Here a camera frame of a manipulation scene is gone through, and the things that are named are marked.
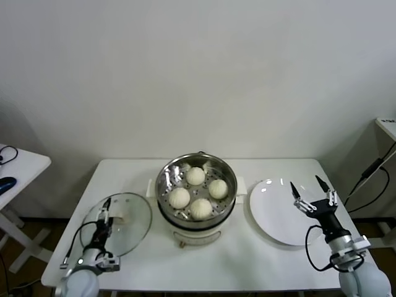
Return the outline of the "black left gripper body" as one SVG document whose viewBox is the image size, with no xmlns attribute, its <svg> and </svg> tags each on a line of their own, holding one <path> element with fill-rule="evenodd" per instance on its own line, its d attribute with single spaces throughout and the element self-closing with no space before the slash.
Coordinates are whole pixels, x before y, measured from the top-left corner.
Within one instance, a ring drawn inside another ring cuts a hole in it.
<svg viewBox="0 0 396 297">
<path fill-rule="evenodd" d="M 103 248 L 105 247 L 107 239 L 111 236 L 111 232 L 107 232 L 106 220 L 97 220 L 96 221 L 96 230 L 93 233 L 91 239 L 91 247 L 92 248 Z"/>
</svg>

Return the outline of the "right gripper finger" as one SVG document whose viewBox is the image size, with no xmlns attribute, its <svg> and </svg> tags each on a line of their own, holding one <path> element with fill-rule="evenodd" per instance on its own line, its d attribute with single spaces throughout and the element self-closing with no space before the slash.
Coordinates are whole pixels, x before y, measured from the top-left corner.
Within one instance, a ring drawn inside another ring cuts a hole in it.
<svg viewBox="0 0 396 297">
<path fill-rule="evenodd" d="M 292 195 L 295 199 L 294 206 L 303 213 L 313 213 L 316 207 L 301 198 L 297 188 L 292 182 L 290 182 L 290 186 Z"/>
<path fill-rule="evenodd" d="M 337 206 L 337 192 L 334 190 L 331 190 L 329 188 L 328 184 L 324 180 L 322 180 L 318 175 L 315 175 L 315 177 L 316 177 L 316 180 L 319 183 L 321 189 L 326 194 L 329 206 Z"/>
</svg>

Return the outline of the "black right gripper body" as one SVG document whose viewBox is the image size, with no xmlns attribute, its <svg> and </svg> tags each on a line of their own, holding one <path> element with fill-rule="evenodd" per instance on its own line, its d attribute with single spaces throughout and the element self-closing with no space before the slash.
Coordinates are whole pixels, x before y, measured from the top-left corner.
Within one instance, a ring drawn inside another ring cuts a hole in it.
<svg viewBox="0 0 396 297">
<path fill-rule="evenodd" d="M 337 206 L 330 206 L 327 199 L 311 202 L 316 209 L 309 212 L 309 217 L 316 219 L 325 235 L 325 240 L 335 240 L 343 236 L 343 227 L 335 216 Z"/>
</svg>

